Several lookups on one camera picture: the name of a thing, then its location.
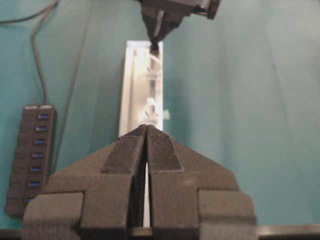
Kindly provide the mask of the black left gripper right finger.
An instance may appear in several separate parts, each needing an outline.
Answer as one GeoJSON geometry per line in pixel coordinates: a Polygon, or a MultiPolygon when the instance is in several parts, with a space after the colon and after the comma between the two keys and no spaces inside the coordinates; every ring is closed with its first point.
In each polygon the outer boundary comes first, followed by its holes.
{"type": "Polygon", "coordinates": [[[151,125],[146,143],[154,239],[257,239],[253,200],[232,171],[151,125]]]}

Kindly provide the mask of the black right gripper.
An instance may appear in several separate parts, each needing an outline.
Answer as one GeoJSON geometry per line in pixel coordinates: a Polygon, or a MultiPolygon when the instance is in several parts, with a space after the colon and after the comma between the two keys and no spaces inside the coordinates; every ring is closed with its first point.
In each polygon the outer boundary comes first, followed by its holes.
{"type": "Polygon", "coordinates": [[[191,14],[213,20],[220,0],[140,0],[141,15],[151,42],[163,41],[191,14]]]}

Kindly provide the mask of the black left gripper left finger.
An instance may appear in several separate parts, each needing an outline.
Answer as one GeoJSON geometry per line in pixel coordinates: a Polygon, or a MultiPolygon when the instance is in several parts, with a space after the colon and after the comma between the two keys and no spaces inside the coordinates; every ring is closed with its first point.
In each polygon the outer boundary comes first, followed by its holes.
{"type": "Polygon", "coordinates": [[[126,240],[143,223],[147,126],[52,174],[27,206],[24,240],[126,240]]]}

